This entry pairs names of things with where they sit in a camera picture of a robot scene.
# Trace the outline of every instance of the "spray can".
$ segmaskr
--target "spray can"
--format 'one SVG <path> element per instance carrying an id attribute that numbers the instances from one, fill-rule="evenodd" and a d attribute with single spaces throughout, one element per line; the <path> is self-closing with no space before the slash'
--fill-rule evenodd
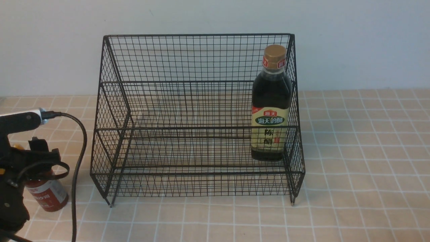
<path id="1" fill-rule="evenodd" d="M 24 149 L 21 145 L 14 145 L 14 147 Z M 52 176 L 54 171 L 51 169 L 45 175 Z M 62 209 L 69 200 L 69 195 L 59 180 L 31 180 L 25 182 L 25 188 L 47 212 Z"/>

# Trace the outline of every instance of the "power cord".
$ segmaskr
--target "power cord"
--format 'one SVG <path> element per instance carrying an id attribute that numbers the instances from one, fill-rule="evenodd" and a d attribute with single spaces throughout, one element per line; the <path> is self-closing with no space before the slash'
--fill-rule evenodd
<path id="1" fill-rule="evenodd" d="M 70 119 L 72 119 L 78 123 L 78 125 L 81 128 L 82 133 L 83 133 L 82 149 L 81 149 L 81 152 L 79 154 L 79 158 L 78 158 L 78 161 L 77 161 L 76 167 L 75 167 L 75 172 L 73 173 L 73 178 L 72 178 L 72 194 L 71 194 L 71 197 L 72 197 L 72 242 L 76 242 L 76 236 L 77 236 L 76 185 L 77 185 L 79 168 L 80 168 L 80 165 L 82 163 L 83 156 L 85 154 L 85 149 L 86 149 L 86 144 L 88 142 L 88 137 L 87 137 L 86 130 L 85 130 L 85 127 L 82 124 L 82 122 L 73 115 L 70 115 L 68 113 L 63 113 L 63 112 L 54 112 L 54 111 L 42 112 L 41 115 L 42 115 L 42 119 L 52 119 L 52 118 L 56 118 L 56 117 L 60 117 L 60 116 L 70 118 Z M 32 242 L 31 240 L 24 239 L 22 237 L 19 237 L 17 235 L 14 235 L 14 234 L 9 233 L 9 232 L 4 231 L 4 230 L 0 230 L 0 235 L 6 236 L 12 240 L 15 240 L 16 242 Z"/>

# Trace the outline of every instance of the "bottle neck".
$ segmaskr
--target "bottle neck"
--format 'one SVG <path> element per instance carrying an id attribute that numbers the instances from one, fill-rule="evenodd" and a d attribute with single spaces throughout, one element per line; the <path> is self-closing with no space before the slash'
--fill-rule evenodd
<path id="1" fill-rule="evenodd" d="M 267 69 L 267 68 L 263 67 L 262 72 L 264 72 L 265 74 L 269 74 L 269 75 L 278 75 L 278 74 L 285 73 L 285 68 L 281 68 L 281 69 Z"/>

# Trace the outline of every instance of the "bottle cap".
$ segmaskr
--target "bottle cap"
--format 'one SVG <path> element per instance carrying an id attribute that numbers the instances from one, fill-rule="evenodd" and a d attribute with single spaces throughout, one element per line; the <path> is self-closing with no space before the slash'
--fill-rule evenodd
<path id="1" fill-rule="evenodd" d="M 287 57 L 287 49 L 278 44 L 269 45 L 264 49 L 263 66 L 267 69 L 284 68 Z"/>

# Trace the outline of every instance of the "basket shelf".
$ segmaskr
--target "basket shelf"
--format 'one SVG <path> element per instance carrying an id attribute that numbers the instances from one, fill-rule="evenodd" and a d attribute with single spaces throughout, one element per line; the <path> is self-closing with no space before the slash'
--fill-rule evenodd
<path id="1" fill-rule="evenodd" d="M 251 158 L 252 82 L 264 48 L 287 48 L 293 98 L 283 158 Z M 118 196 L 290 195 L 305 174 L 292 34 L 103 39 L 91 177 Z"/>

